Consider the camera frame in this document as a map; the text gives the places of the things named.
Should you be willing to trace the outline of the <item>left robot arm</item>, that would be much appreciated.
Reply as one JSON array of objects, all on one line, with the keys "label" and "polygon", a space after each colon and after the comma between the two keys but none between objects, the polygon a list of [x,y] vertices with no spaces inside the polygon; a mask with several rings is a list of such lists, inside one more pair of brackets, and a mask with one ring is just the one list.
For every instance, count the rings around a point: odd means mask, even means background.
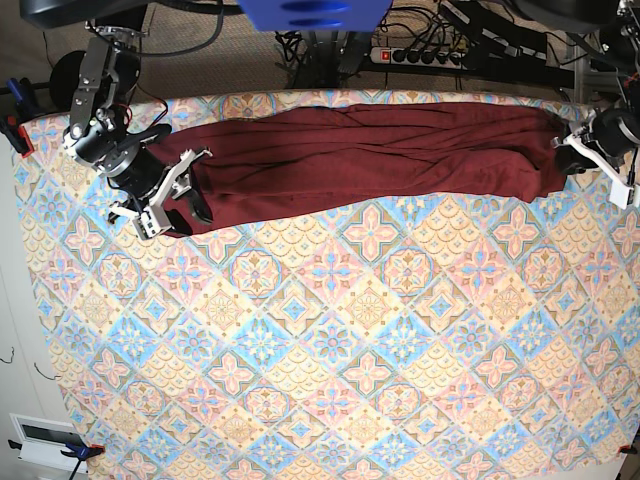
[{"label": "left robot arm", "polygon": [[639,7],[632,1],[505,1],[524,20],[563,31],[597,67],[616,77],[622,107],[587,121],[583,145],[619,172],[627,152],[639,147]]}]

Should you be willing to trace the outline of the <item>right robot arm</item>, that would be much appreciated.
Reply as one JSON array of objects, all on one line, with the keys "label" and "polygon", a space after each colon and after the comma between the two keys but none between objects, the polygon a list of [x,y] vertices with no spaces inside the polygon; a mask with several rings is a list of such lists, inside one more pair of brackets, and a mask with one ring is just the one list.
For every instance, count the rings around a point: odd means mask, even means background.
[{"label": "right robot arm", "polygon": [[190,217],[213,221],[194,172],[207,149],[188,149],[166,165],[149,149],[172,131],[154,123],[131,133],[132,115],[125,103],[138,83],[144,1],[22,1],[21,17],[40,29],[84,23],[92,37],[79,66],[69,107],[63,146],[79,164],[96,171],[110,188],[126,198],[112,203],[109,223],[126,219],[142,240],[165,233],[190,236],[190,220],[168,210],[168,200],[185,201]]}]

